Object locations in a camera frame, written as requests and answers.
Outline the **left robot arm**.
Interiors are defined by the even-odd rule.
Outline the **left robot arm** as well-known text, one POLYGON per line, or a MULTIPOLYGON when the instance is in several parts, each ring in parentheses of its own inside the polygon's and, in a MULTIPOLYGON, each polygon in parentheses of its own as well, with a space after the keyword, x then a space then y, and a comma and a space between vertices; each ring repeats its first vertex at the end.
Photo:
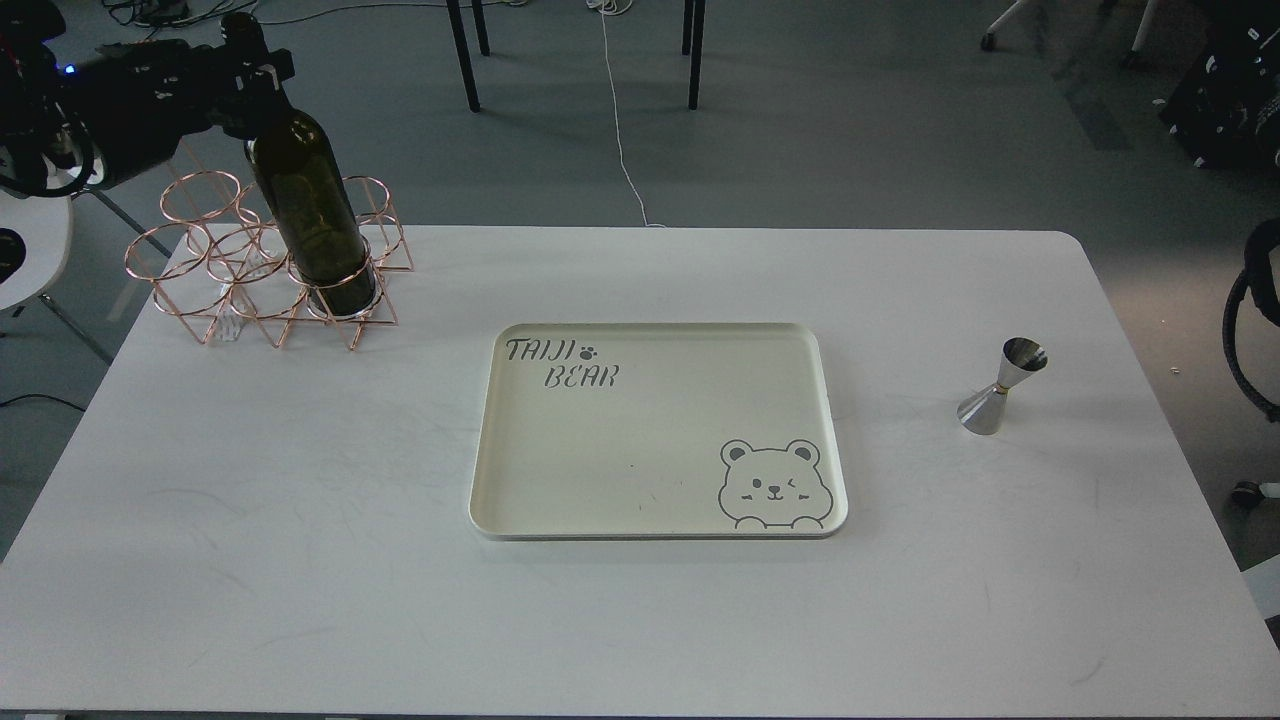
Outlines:
POLYGON ((106 44, 61 64, 49 45, 65 29, 54 3, 3 4, 3 188, 18 197, 114 188, 212 127, 253 138, 294 76, 246 12, 224 15, 215 46, 106 44))

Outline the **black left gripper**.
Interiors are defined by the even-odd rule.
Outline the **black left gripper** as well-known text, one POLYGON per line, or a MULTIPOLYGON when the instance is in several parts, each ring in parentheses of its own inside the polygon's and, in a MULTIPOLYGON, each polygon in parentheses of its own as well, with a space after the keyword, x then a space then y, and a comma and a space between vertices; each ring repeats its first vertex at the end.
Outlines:
POLYGON ((268 47, 261 26, 221 26, 221 45, 180 38, 109 44, 61 68, 61 104, 93 149, 90 182, 119 186, 170 160, 189 135, 219 126, 257 138, 296 74, 288 49, 268 47))

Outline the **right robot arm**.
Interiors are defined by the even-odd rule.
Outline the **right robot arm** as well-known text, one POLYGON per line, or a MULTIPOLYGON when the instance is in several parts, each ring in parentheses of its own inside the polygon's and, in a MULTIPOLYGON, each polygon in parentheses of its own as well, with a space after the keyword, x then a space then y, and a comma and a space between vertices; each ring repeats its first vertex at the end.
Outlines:
POLYGON ((1208 137, 1217 161, 1277 167, 1277 50, 1251 38, 1216 38, 1199 61, 1198 97, 1210 110, 1208 137))

